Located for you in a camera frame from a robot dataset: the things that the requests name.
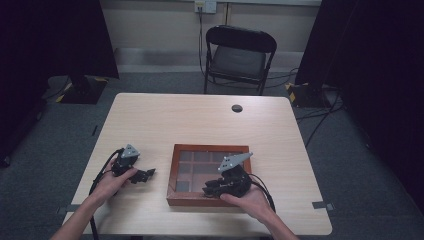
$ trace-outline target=chair backrest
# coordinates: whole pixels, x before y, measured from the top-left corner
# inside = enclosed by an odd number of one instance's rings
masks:
[[[268,33],[228,25],[218,25],[206,33],[206,43],[263,53],[274,53],[275,39]]]

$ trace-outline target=black chair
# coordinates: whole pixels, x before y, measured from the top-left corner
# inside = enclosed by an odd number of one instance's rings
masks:
[[[212,27],[206,33],[205,85],[209,76],[258,85],[262,95],[271,61],[277,49],[275,39],[262,31],[228,25]],[[216,46],[212,55],[211,45]]]

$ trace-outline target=gray carpet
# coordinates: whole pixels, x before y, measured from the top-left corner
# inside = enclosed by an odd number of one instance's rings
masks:
[[[47,239],[60,227],[64,215],[56,210],[71,203],[116,94],[201,94],[202,79],[201,73],[122,73],[120,80],[109,82],[97,105],[57,104],[49,99],[41,120],[11,155],[12,165],[0,169],[0,239]],[[52,88],[46,96],[59,90],[64,80],[50,79]],[[285,80],[272,79],[267,86]],[[256,95],[256,90],[245,89],[249,85],[230,86],[210,84],[209,94]],[[328,94],[334,101],[335,93]],[[264,95],[287,97],[282,85],[265,89]],[[294,112],[302,117],[316,110]],[[300,121],[305,142],[320,119]],[[329,212],[333,233],[302,239],[424,239],[423,216],[366,144],[361,128],[345,109],[330,114],[319,127],[307,151],[324,200],[335,206]]]

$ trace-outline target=small black device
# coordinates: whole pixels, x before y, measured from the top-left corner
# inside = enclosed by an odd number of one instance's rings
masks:
[[[222,178],[205,183],[203,192],[206,197],[219,197],[223,193],[229,193],[236,197],[242,197],[249,191],[252,179],[240,165],[241,162],[252,156],[253,153],[243,153],[224,157],[218,172]]]
[[[121,176],[126,171],[131,169],[139,156],[140,152],[130,144],[127,144],[127,147],[119,153],[115,163],[112,165],[113,175]],[[147,182],[149,177],[153,176],[154,173],[155,169],[150,169],[147,171],[138,170],[134,176],[129,178],[129,180],[131,183]]]
[[[110,157],[106,161],[103,168],[100,170],[96,179],[93,180],[93,185],[91,185],[89,195],[94,191],[97,184],[102,179],[103,175],[106,172],[108,172],[108,171],[104,172],[104,170],[106,169],[109,162],[112,160],[113,156],[115,156],[116,154],[118,154],[118,157],[116,158],[116,161],[113,163],[112,169],[110,170],[112,171],[115,177],[121,176],[126,171],[133,168],[135,161],[137,161],[138,157],[140,156],[140,152],[137,151],[137,149],[135,149],[131,144],[127,144],[126,148],[118,149],[114,153],[112,153],[112,155],[110,155]],[[147,171],[138,170],[134,176],[129,178],[129,180],[131,181],[131,183],[147,182],[147,180],[151,176],[153,176],[154,173],[155,173],[155,169],[150,169]],[[93,232],[93,239],[98,240],[99,235],[97,233],[94,217],[91,217],[90,225],[91,225],[91,231]]]

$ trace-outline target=wrist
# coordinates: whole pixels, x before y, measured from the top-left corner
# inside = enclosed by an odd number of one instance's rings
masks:
[[[279,219],[278,215],[272,210],[267,210],[263,211],[263,214],[258,219],[258,221],[267,226],[275,222],[276,219]]]
[[[97,209],[101,207],[105,201],[97,196],[97,194],[91,194],[84,200],[84,203],[85,202],[87,206]]]
[[[271,211],[263,218],[261,222],[268,228],[274,239],[296,239],[296,235],[286,226],[283,220],[274,212]]]

